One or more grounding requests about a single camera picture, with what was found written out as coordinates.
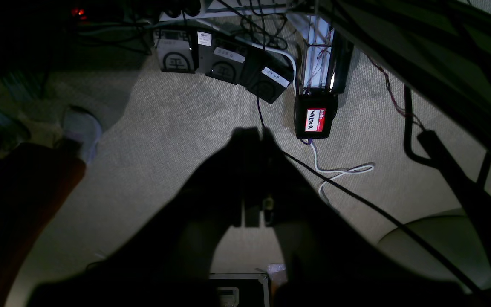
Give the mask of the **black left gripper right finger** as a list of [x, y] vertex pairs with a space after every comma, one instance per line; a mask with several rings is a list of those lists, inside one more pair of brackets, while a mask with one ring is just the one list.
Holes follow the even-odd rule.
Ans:
[[288, 282], [276, 307], [468, 307], [453, 282], [421, 277], [372, 246], [316, 194], [268, 128], [261, 140]]

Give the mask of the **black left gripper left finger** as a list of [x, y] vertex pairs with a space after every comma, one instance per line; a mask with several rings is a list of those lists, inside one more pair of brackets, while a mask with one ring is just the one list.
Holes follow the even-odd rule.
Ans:
[[66, 280], [41, 284], [30, 307], [218, 307], [208, 282], [214, 252], [239, 223], [242, 184], [257, 128], [237, 128], [179, 192], [109, 258]]

